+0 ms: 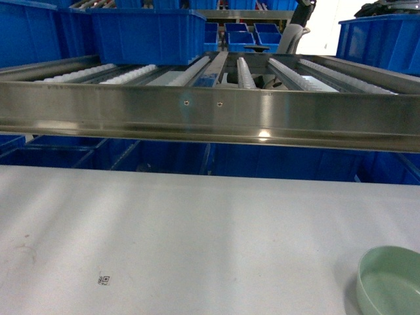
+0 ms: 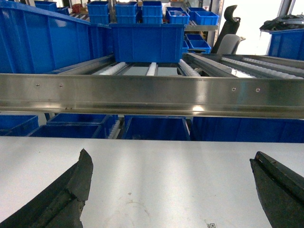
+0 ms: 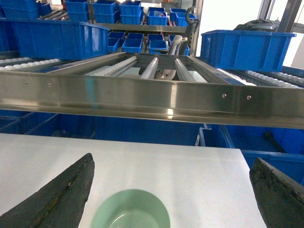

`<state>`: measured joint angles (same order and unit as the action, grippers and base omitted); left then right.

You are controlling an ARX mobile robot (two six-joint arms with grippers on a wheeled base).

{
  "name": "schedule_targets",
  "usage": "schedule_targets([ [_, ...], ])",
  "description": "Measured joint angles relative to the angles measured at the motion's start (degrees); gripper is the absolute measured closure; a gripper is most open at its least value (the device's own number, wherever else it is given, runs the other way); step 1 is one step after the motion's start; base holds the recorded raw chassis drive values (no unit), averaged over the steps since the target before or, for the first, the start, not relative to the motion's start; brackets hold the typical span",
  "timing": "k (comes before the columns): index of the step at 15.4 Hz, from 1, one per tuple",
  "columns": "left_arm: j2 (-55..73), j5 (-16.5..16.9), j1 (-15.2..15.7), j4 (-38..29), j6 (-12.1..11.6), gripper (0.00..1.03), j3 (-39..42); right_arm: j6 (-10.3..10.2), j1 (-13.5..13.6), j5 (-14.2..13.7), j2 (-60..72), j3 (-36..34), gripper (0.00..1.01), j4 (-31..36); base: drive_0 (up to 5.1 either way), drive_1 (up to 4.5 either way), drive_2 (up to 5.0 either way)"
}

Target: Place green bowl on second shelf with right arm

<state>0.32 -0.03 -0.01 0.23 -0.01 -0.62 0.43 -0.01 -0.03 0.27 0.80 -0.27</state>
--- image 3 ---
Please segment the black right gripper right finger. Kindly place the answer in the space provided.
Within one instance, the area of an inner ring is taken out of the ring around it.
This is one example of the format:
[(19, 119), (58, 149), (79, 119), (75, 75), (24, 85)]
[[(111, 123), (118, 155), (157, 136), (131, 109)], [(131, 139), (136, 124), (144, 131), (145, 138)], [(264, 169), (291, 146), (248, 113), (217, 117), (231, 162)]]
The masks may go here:
[(249, 172), (257, 206), (268, 228), (304, 226), (304, 187), (270, 163), (256, 158)]

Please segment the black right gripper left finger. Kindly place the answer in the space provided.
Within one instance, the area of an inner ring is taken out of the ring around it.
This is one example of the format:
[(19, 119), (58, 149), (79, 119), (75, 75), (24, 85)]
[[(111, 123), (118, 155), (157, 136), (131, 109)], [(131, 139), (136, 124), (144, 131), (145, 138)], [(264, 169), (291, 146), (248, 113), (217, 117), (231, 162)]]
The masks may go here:
[(77, 228), (95, 172), (85, 154), (53, 180), (0, 217), (2, 228)]

